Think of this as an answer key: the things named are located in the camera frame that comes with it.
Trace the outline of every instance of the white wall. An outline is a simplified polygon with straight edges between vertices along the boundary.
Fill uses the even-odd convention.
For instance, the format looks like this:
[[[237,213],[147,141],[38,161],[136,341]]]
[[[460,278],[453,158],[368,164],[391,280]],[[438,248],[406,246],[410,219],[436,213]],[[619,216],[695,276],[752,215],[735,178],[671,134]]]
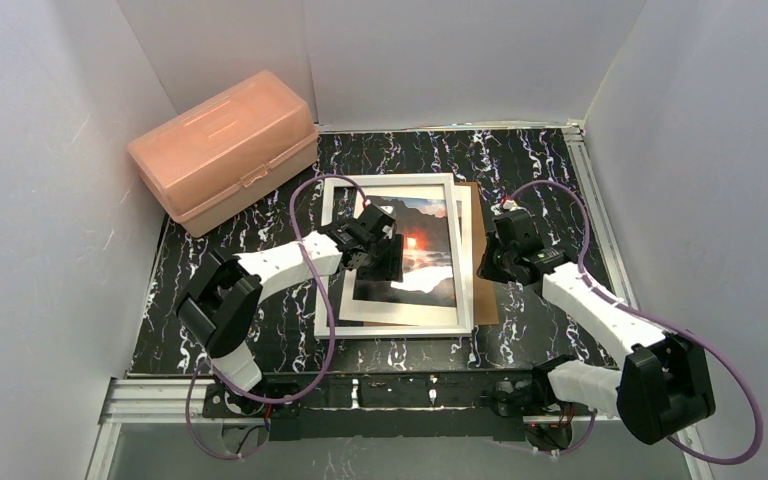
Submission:
[[[316,118],[302,0],[118,0],[178,112],[269,69]]]
[[[173,114],[114,0],[0,0],[0,479],[83,478],[162,219],[125,144]]]
[[[319,123],[582,119],[644,0],[305,0]]]
[[[643,307],[715,341],[759,396],[759,456],[717,478],[768,478],[768,2],[649,0],[586,127]],[[714,373],[700,433],[731,456],[749,408]]]

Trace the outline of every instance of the picture frame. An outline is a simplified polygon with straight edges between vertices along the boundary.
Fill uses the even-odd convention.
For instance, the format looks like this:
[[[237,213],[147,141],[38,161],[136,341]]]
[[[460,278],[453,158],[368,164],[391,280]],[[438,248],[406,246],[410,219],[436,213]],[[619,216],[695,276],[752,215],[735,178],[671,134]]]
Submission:
[[[468,191],[468,187],[463,194],[458,195],[460,198],[456,199],[454,178],[450,173],[441,174],[394,174],[394,175],[358,175],[351,176],[358,185],[368,190],[370,196],[377,196],[373,192],[381,191],[399,191],[398,189],[417,189],[420,187],[435,188],[437,191],[442,191],[442,200],[445,205],[445,218],[447,219],[447,233],[449,240],[449,251],[451,252],[451,267],[455,273],[452,277],[452,283],[454,284],[454,321],[445,322],[438,321],[434,325],[381,325],[376,323],[375,325],[365,325],[362,321],[376,322],[385,320],[384,318],[376,315],[370,315],[370,318],[358,318],[354,317],[350,320],[358,321],[356,326],[345,326],[339,323],[352,323],[352,322],[340,322],[340,308],[335,308],[335,315],[337,316],[338,325],[336,327],[337,338],[404,338],[404,337],[463,337],[469,336],[472,333],[474,319],[472,312],[472,255],[471,255],[471,242],[472,234],[468,233],[462,238],[461,230],[467,228],[471,232],[471,193]],[[329,178],[326,179],[323,184],[323,209],[322,209],[322,224],[326,225],[331,223],[334,213],[335,205],[335,190],[339,188],[352,188],[348,182],[340,179]],[[450,221],[450,219],[458,218],[457,201],[461,201],[461,219],[458,221]],[[401,233],[397,222],[397,232]],[[343,281],[354,278],[354,272],[345,274]],[[324,283],[331,286],[331,278],[324,277]],[[340,287],[343,292],[340,297],[345,298],[345,292],[351,291],[341,284]],[[426,315],[429,310],[426,307],[420,305],[408,305],[399,304],[399,307],[393,307],[394,303],[390,303],[390,306],[397,308],[401,312],[407,312],[405,315],[410,316],[414,313],[423,315],[422,318],[428,318]],[[368,308],[371,305],[361,305],[364,312],[370,312]],[[386,313],[387,308],[377,310],[380,315],[382,312]],[[328,338],[328,325],[327,314],[325,310],[325,302],[322,296],[317,292],[316,295],[316,311],[314,315],[314,336],[317,339]]]

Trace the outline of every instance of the orange storage box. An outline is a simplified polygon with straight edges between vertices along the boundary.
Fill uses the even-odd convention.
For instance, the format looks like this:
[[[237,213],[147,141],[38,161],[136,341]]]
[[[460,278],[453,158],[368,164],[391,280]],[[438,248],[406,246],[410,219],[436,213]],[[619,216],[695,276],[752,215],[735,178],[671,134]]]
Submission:
[[[316,161],[307,103],[268,71],[128,145],[173,220],[200,237]]]

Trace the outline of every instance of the black and white marble surface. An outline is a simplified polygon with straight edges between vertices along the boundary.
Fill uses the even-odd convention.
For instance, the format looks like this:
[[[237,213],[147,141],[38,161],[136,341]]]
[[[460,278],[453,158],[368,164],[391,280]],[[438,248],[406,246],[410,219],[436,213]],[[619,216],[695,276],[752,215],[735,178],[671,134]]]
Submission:
[[[456,181],[477,181],[482,202],[490,208],[533,179],[556,180],[578,190],[559,129],[323,134],[319,160],[312,168],[208,235],[192,238],[181,226],[168,223],[129,374],[192,372],[204,352],[175,317],[175,297],[210,249],[256,251],[293,240],[289,199],[303,181],[320,173],[438,172],[452,172]],[[319,224],[321,197],[321,187],[300,195],[299,223],[305,235]],[[533,214],[547,242],[580,246],[583,220],[563,193],[541,188],[521,197],[519,203]],[[593,276],[607,285],[598,245],[593,245],[586,261]],[[326,342],[317,342],[313,336],[315,295],[315,287],[305,282],[261,305],[249,345],[263,371],[320,369]],[[518,285],[497,285],[496,299],[499,324],[477,326],[471,337],[340,340],[331,371],[527,368],[567,353],[595,365],[612,362],[587,332],[534,293]]]

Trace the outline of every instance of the metal frame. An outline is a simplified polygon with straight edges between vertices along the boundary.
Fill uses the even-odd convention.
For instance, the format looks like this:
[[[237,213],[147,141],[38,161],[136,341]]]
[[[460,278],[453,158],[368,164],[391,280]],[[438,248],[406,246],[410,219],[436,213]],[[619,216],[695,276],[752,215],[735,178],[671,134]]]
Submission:
[[[458,230],[458,222],[451,221],[457,218],[457,207],[454,195],[454,177],[451,173],[415,173],[400,175],[352,175],[349,176],[361,187],[415,187],[415,186],[439,186],[443,188],[446,202],[446,216],[449,219],[449,240],[452,251],[452,268],[455,272],[463,273],[461,254],[464,253],[461,246],[461,235]],[[327,225],[332,221],[334,211],[334,190],[336,188],[351,188],[352,185],[344,180],[328,178],[323,185],[322,196],[322,224]],[[471,302],[468,301],[469,292],[463,275],[455,275],[455,309],[457,312],[457,325],[443,326],[374,326],[374,327],[341,327],[337,326],[337,338],[416,338],[416,337],[465,337],[472,334],[473,316],[469,314]],[[316,313],[313,320],[313,333],[317,339],[328,338],[328,325],[325,312],[325,301],[321,295],[316,295]]]
[[[475,128],[487,129],[520,129],[520,128],[560,128],[563,131],[564,140],[569,150],[570,157],[579,181],[584,202],[588,207],[592,219],[593,231],[602,251],[603,259],[608,271],[608,276],[614,286],[615,293],[626,299],[629,305],[637,306],[636,299],[628,281],[628,275],[617,249],[616,238],[611,229],[602,197],[596,185],[593,168],[584,136],[578,125],[552,125],[534,122],[505,122],[500,124],[468,124],[431,127],[418,130],[471,130]],[[321,128],[323,133],[350,133],[346,131],[331,131]],[[196,381],[193,392],[194,398],[204,395],[207,385],[211,380],[200,379]],[[119,439],[119,430],[123,423],[181,423],[184,419],[184,401],[187,394],[188,380],[170,379],[126,379],[114,380],[111,383],[108,397],[105,400],[103,413],[99,420],[99,435],[96,440],[95,450],[87,470],[88,480],[107,479],[110,471],[113,454]],[[201,416],[201,402],[193,402],[193,422],[215,423],[217,420],[205,419]],[[557,416],[524,417],[529,423],[554,423]],[[576,417],[575,422],[586,420],[584,417]],[[618,418],[609,418],[603,415],[596,417],[597,421],[619,421]],[[250,419],[226,419],[225,423],[239,421],[250,422]],[[679,440],[697,451],[704,452],[699,440],[699,434],[695,427],[679,432]],[[694,480],[712,480],[710,465],[685,455],[690,476]]]

